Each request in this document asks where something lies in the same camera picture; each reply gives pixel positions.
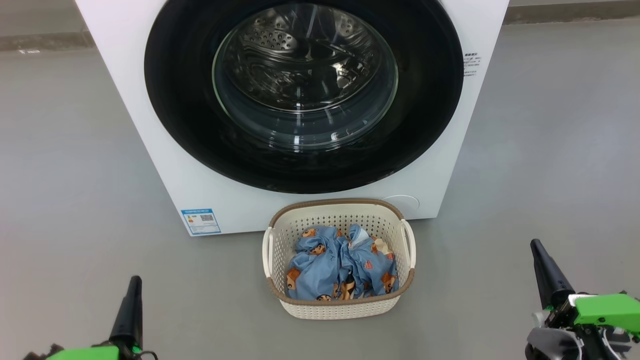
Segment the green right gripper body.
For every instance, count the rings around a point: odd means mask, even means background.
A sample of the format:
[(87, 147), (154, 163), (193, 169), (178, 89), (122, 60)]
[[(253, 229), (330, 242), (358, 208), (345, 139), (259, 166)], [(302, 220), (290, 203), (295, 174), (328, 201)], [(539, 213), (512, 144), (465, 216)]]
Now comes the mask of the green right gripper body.
[(639, 299), (626, 292), (570, 294), (533, 317), (534, 360), (626, 360), (639, 348)]

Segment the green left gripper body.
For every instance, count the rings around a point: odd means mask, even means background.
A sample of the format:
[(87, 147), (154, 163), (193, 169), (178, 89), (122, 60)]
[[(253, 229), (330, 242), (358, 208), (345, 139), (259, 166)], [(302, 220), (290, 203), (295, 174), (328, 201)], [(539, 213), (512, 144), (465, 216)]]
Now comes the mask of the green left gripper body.
[(24, 360), (140, 360), (146, 352), (137, 346), (101, 342), (89, 347), (64, 348), (54, 343), (46, 353), (29, 352)]

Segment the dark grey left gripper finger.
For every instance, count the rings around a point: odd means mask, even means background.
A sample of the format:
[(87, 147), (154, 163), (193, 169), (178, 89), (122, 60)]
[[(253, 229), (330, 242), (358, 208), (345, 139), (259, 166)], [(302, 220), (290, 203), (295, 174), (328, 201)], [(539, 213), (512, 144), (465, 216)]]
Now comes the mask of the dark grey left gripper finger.
[(129, 281), (109, 341), (129, 351), (143, 347), (142, 279), (138, 275), (132, 276)]

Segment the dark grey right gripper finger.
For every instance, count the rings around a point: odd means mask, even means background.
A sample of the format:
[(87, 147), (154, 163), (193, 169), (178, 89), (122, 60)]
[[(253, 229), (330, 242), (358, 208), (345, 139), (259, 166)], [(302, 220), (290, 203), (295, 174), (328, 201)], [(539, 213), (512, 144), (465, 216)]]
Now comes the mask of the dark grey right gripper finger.
[(530, 249), (542, 309), (553, 310), (564, 305), (576, 291), (539, 239), (531, 240)]

